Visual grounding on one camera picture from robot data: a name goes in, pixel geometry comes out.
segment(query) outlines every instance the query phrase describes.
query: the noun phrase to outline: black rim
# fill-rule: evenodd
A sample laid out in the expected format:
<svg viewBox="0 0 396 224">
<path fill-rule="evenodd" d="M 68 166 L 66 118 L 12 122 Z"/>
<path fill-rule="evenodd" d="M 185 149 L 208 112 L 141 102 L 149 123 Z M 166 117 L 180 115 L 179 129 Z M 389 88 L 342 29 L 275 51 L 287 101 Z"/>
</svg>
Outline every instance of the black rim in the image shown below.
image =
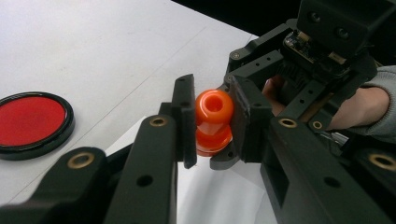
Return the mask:
<svg viewBox="0 0 396 224">
<path fill-rule="evenodd" d="M 64 121 L 50 136 L 23 146 L 0 145 L 0 158 L 4 160 L 28 160 L 44 155 L 63 144 L 74 130 L 75 120 L 72 106 L 62 97 L 40 91 L 24 92 L 0 100 L 0 106 L 26 97 L 46 97 L 59 103 L 64 109 Z"/>
</svg>

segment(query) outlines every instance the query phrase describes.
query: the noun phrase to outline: dark background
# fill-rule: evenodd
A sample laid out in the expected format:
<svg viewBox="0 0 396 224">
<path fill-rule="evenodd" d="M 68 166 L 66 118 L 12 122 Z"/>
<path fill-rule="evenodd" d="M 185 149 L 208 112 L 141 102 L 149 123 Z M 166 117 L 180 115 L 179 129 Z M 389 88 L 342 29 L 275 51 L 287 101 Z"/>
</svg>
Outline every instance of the dark background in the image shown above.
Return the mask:
<svg viewBox="0 0 396 224">
<path fill-rule="evenodd" d="M 297 18 L 300 0 L 172 0 L 182 6 L 260 36 Z"/>
</svg>

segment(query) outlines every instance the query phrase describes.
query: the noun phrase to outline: white table surface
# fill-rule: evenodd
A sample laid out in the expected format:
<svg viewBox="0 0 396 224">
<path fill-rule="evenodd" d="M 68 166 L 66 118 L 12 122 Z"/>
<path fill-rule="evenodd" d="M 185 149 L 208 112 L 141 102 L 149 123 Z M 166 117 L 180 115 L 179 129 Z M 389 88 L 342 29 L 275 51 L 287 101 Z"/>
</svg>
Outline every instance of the white table surface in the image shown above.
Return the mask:
<svg viewBox="0 0 396 224">
<path fill-rule="evenodd" d="M 196 95 L 218 87 L 229 53 L 255 38 L 169 0 L 2 1 L 0 31 L 0 98 L 50 92 L 76 117 L 58 149 L 0 161 L 0 205 L 28 199 L 65 152 L 106 149 L 157 114 L 176 78 L 194 74 Z M 179 166 L 179 189 L 177 223 L 276 223 L 258 164 L 212 171 L 199 158 Z"/>
</svg>

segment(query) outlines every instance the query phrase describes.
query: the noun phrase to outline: human hand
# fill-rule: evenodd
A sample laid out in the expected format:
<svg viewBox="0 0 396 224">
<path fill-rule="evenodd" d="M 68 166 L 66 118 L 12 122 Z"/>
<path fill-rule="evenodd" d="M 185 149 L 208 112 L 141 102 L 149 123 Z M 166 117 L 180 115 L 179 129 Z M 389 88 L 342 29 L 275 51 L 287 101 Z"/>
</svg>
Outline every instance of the human hand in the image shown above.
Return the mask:
<svg viewBox="0 0 396 224">
<path fill-rule="evenodd" d="M 278 101 L 283 84 L 282 77 L 274 76 L 268 79 L 262 90 L 275 116 L 285 109 L 285 106 Z M 389 96 L 384 90 L 377 87 L 358 88 L 355 95 L 341 104 L 332 117 L 328 130 L 342 130 L 373 124 L 387 113 L 388 108 Z"/>
</svg>

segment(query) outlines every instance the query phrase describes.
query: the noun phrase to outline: orange object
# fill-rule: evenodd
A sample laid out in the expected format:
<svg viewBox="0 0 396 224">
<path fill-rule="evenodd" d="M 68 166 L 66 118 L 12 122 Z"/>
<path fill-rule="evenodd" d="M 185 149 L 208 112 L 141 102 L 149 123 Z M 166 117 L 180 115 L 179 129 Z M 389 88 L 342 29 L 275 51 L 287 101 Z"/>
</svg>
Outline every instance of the orange object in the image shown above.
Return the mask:
<svg viewBox="0 0 396 224">
<path fill-rule="evenodd" d="M 211 157 L 230 143 L 233 100 L 225 91 L 203 91 L 195 101 L 196 147 L 200 156 Z"/>
</svg>

